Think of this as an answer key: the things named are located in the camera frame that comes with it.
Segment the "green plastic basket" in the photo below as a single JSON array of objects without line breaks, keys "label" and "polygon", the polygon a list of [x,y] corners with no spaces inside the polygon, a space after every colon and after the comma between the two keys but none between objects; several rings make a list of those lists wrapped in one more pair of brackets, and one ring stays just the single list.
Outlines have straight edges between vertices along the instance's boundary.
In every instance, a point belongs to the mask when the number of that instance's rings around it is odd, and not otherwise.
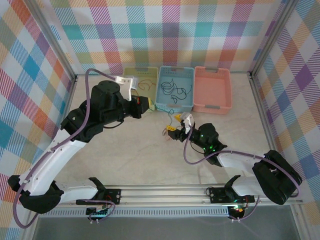
[{"label": "green plastic basket", "polygon": [[158,68],[157,67],[125,67],[123,77],[134,76],[138,78],[138,87],[131,94],[151,98],[155,103]]}]

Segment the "blue plastic basket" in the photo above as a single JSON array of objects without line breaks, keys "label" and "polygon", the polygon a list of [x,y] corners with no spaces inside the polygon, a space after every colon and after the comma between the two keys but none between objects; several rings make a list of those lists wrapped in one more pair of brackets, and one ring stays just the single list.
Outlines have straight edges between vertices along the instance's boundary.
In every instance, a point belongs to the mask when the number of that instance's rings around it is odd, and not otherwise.
[{"label": "blue plastic basket", "polygon": [[194,68],[161,66],[155,107],[163,112],[190,112],[194,106],[194,84]]}]

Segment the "pink plastic basket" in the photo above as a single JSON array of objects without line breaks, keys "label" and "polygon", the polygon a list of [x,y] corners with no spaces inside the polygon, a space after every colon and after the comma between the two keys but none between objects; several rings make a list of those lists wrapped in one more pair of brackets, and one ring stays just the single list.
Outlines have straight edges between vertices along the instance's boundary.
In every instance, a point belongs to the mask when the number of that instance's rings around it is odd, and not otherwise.
[{"label": "pink plastic basket", "polygon": [[233,105],[232,81],[227,68],[194,68],[193,111],[226,115]]}]

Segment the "aluminium floor frame bar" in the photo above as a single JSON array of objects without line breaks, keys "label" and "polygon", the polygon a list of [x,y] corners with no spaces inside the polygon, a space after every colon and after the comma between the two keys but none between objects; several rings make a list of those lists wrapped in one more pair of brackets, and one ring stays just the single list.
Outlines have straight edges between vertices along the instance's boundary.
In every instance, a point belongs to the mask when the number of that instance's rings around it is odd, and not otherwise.
[{"label": "aluminium floor frame bar", "polygon": [[[258,110],[260,121],[261,121],[263,130],[264,130],[264,134],[265,134],[268,146],[270,148],[270,150],[268,150],[267,155],[266,155],[268,157],[269,156],[268,154],[275,154],[276,153],[276,150],[277,150],[276,144],[275,144],[275,141],[272,136],[271,127],[269,125],[267,114],[266,114],[264,107],[263,107],[262,99],[260,98],[260,95],[258,93],[258,88],[254,82],[253,77],[251,76],[251,74],[249,72],[247,73],[247,78],[248,78],[248,81],[249,81],[249,84],[251,87],[251,91],[252,91],[252,94],[253,94],[253,97],[255,100],[255,104],[256,104],[256,107]],[[276,168],[273,166],[272,169],[269,169],[269,167],[273,163],[274,162],[271,159],[269,159],[269,158],[264,159],[263,158],[260,160],[260,162],[257,162],[254,164],[253,171],[255,174],[257,174],[256,177],[257,177],[258,182],[261,183],[263,186],[269,186],[272,183],[276,183],[276,184],[278,183],[277,178],[274,176],[274,174],[272,172],[272,170],[276,170]]]},{"label": "aluminium floor frame bar", "polygon": [[45,150],[49,152],[49,155],[40,166],[42,173],[39,174],[38,181],[44,182],[46,185],[50,185],[56,180],[57,175],[68,161],[85,145],[78,140],[72,141],[71,138],[73,136],[63,124],[63,120],[67,118],[70,112],[76,85],[77,80],[71,84],[70,93],[65,100],[66,105],[64,106],[62,117],[58,121],[58,127],[54,131],[52,142]]}]

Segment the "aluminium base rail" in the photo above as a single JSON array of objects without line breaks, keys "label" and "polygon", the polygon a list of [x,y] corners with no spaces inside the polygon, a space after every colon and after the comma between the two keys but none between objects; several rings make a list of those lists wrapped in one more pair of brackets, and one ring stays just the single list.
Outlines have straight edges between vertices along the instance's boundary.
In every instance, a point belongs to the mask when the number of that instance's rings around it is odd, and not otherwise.
[{"label": "aluminium base rail", "polygon": [[[196,207],[209,204],[221,206],[233,206],[245,204],[246,198],[241,196],[239,200],[219,200],[213,202],[213,195],[209,193],[211,186],[198,185],[104,185],[106,189],[120,189],[119,206],[127,207]],[[36,196],[34,211],[41,214],[47,213],[56,206],[85,205],[86,201],[97,193],[96,185],[90,181],[84,181],[72,185],[55,182],[53,188],[48,190],[44,197]]]}]

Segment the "aluminium frame post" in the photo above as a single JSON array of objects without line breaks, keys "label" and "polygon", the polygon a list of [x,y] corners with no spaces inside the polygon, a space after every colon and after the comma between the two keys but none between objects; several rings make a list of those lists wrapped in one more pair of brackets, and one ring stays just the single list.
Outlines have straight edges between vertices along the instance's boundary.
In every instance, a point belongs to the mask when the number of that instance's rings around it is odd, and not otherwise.
[{"label": "aluminium frame post", "polygon": [[25,0],[25,3],[35,17],[48,43],[56,53],[61,65],[66,70],[67,75],[71,78],[72,82],[75,82],[77,74],[66,56],[66,50],[68,48],[63,43],[63,38],[66,38],[66,36],[64,33],[60,33],[62,26],[51,6],[50,0]]},{"label": "aluminium frame post", "polygon": [[285,24],[289,20],[299,0],[275,0],[262,27],[262,37],[252,59],[248,74],[254,77],[261,69]]}]

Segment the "aluminium frame leg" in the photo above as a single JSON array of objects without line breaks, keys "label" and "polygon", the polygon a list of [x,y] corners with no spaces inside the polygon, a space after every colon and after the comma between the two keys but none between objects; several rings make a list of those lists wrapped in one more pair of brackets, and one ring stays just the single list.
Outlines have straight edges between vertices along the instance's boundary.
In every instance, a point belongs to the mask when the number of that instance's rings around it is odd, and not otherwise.
[{"label": "aluminium frame leg", "polygon": [[290,209],[294,218],[300,240],[311,240],[308,223],[301,204],[291,204]]},{"label": "aluminium frame leg", "polygon": [[[29,211],[28,214],[25,216],[25,221],[26,221],[25,224],[29,223],[34,216],[35,214]],[[21,230],[18,240],[33,240],[33,237],[37,228],[38,220],[39,220],[39,215],[36,217],[36,219],[32,222],[32,224],[28,228],[23,228]]]}]

